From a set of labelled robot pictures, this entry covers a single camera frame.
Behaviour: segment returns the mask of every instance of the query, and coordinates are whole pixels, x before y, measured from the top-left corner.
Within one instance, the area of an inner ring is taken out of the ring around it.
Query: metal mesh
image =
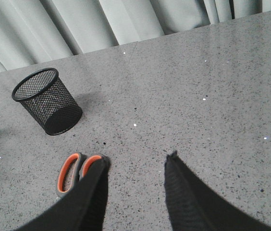
[[[21,100],[39,93],[55,78],[55,74],[55,70],[48,70],[31,77],[17,89],[15,98]]]
[[[47,70],[25,81],[15,92],[14,98],[31,116],[42,126],[49,135],[58,135],[73,127],[82,115],[82,109],[78,106],[60,78],[52,84],[56,71]]]

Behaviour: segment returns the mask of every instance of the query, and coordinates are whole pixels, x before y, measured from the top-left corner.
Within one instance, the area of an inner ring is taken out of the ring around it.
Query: gray countertop
[[[44,67],[58,69],[84,110],[59,136],[11,99]],[[271,12],[0,73],[0,231],[58,200],[56,178],[74,152],[112,161],[104,230],[169,231],[163,182],[173,150],[271,225]]]

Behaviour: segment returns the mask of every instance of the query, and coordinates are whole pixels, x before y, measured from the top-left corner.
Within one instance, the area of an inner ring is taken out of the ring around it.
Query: mesh cup
[[[68,131],[82,115],[82,109],[55,68],[45,68],[26,77],[15,87],[12,98],[20,102],[49,135]]]

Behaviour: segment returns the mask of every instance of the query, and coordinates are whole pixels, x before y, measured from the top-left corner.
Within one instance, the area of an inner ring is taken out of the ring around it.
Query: gray curtain
[[[0,72],[271,10],[271,0],[0,0]]]

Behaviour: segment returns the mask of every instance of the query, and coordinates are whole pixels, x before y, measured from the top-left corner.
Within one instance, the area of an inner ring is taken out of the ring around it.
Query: scissors
[[[87,157],[81,153],[71,154],[65,160],[64,164],[61,167],[59,177],[57,180],[56,193],[59,197],[63,197],[66,195],[73,187],[76,185],[79,180],[81,180],[88,172],[89,168],[94,164],[95,161],[102,159],[104,156],[102,155],[93,155],[91,157]],[[74,164],[74,169],[72,171],[72,180],[67,189],[63,188],[64,180],[66,178],[66,174],[70,167]]]

